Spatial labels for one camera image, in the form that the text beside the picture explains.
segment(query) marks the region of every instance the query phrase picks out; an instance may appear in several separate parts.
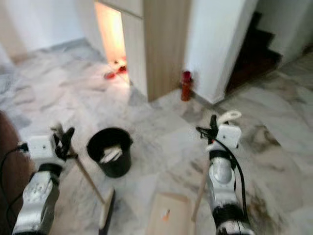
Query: wooden cabinet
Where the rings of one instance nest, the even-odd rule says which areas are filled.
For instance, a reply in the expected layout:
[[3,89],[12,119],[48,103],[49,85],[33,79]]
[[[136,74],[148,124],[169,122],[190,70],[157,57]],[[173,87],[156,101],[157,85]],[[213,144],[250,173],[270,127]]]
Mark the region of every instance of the wooden cabinet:
[[[121,13],[129,79],[134,86],[149,101],[176,89],[182,72],[190,0],[96,2]],[[110,53],[110,46],[103,45]]]

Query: white wall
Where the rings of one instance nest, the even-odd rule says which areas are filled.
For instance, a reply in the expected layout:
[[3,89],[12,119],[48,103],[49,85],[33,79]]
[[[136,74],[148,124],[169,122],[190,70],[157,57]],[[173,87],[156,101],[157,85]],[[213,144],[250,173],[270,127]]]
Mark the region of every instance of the white wall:
[[0,0],[0,42],[9,56],[83,38],[75,0]]
[[94,49],[106,57],[97,22],[94,0],[76,0],[75,7],[86,39]]
[[7,53],[4,50],[4,48],[2,47],[2,45],[0,44],[0,66],[6,65],[6,64],[11,64],[11,63],[12,62],[11,62],[9,56],[7,55]]
[[184,68],[194,91],[210,103],[223,99],[257,0],[193,0]]
[[303,49],[313,42],[313,1],[307,7],[302,21],[293,34],[283,57],[283,63],[301,56]]
[[260,0],[258,3],[256,11],[263,14],[258,29],[275,34],[269,48],[283,55],[283,60],[292,59],[289,48],[295,37],[302,37],[297,36],[297,32],[311,3],[312,0]]

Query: staircase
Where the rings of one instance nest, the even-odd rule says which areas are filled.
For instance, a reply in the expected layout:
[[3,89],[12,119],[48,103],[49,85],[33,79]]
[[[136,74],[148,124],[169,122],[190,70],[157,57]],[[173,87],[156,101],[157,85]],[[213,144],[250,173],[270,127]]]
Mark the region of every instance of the staircase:
[[254,12],[226,88],[226,93],[259,75],[275,69],[281,59],[280,54],[268,48],[274,34],[257,29],[261,17],[261,13]]

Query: broom handle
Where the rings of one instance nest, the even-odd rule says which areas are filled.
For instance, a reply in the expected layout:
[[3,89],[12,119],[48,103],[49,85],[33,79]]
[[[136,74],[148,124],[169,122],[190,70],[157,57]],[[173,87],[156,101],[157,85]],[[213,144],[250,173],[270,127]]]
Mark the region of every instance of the broom handle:
[[197,219],[197,214],[198,214],[200,202],[201,202],[201,199],[202,199],[202,195],[203,195],[203,192],[204,192],[204,187],[205,187],[205,182],[206,182],[206,175],[207,175],[208,171],[209,171],[209,160],[207,160],[205,162],[205,165],[204,165],[203,174],[202,174],[202,180],[201,180],[200,188],[199,188],[199,191],[198,191],[198,198],[197,198],[197,201],[195,203],[194,212],[193,212],[193,214],[191,216],[191,221],[193,221],[193,222],[195,222],[196,219]]
[[75,162],[78,166],[78,168],[81,170],[82,174],[84,175],[84,177],[86,178],[86,180],[88,181],[88,183],[91,185],[92,189],[95,191],[98,199],[101,201],[102,204],[105,205],[106,201],[103,199],[103,197],[101,196],[98,188],[96,187],[96,185],[94,184],[94,182],[92,181],[92,178],[90,177],[90,175],[88,174],[88,172],[86,171],[83,163],[80,161],[80,159],[78,158],[78,156],[75,158]]

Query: fire extinguisher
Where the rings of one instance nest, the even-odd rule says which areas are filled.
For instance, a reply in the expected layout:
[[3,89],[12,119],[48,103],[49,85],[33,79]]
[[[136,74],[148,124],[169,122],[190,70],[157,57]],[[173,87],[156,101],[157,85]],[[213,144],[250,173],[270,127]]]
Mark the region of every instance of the fire extinguisher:
[[189,101],[191,97],[191,88],[193,79],[191,78],[191,72],[185,71],[182,73],[181,79],[181,100]]

